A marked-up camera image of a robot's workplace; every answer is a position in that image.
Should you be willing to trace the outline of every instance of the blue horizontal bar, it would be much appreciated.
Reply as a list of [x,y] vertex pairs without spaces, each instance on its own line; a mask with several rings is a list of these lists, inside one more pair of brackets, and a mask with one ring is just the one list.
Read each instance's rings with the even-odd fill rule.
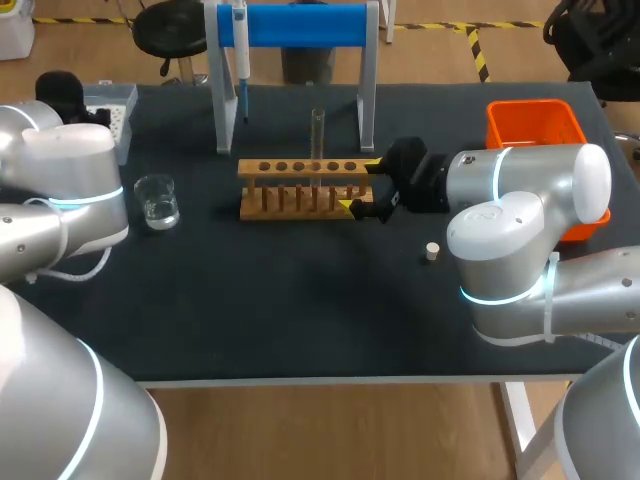
[[[249,5],[251,47],[364,47],[367,6]],[[221,47],[233,47],[231,5],[218,6]]]

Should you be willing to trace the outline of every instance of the dark table surface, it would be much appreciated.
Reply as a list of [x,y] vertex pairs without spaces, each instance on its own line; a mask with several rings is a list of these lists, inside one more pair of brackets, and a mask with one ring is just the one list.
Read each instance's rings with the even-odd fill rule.
[[[518,348],[478,338],[446,252],[448,215],[397,211],[387,225],[239,222],[237,158],[308,157],[314,106],[326,110],[325,158],[362,156],[354,88],[250,95],[251,121],[237,124],[233,154],[221,157],[207,89],[141,88],[121,172],[129,237],[92,281],[12,288],[140,381],[576,374],[610,353],[576,338]],[[573,107],[613,169],[611,223],[563,258],[639,244],[640,193],[588,84],[379,86],[375,156],[409,135],[448,155],[483,148],[489,102],[549,97]],[[149,236],[132,187],[158,172],[175,179],[182,218]],[[430,241],[443,251],[425,266]],[[98,257],[59,268],[87,271]]]

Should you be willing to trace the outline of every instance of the test tube rack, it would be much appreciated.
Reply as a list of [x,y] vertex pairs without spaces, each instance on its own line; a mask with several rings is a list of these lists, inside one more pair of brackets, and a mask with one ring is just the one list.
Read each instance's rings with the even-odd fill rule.
[[[240,205],[241,220],[353,220],[338,200],[373,202],[365,164],[371,160],[240,160],[238,177],[246,180]],[[346,186],[327,180],[354,180]],[[300,180],[295,186],[256,185],[256,181]],[[321,179],[321,186],[308,185]]]

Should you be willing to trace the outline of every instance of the small white stopper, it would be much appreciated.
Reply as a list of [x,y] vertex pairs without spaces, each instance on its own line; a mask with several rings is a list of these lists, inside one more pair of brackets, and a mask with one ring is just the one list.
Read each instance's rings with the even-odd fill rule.
[[427,243],[427,260],[433,261],[438,257],[440,245],[435,242]]

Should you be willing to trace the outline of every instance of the orange plastic box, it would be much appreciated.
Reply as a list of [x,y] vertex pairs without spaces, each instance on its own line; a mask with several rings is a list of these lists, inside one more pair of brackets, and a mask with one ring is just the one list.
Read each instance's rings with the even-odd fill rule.
[[[562,100],[492,102],[487,107],[487,116],[489,118],[488,149],[587,143],[573,110]],[[561,241],[587,240],[597,228],[609,223],[610,219],[611,212],[607,209],[604,216],[596,223],[573,227]]]

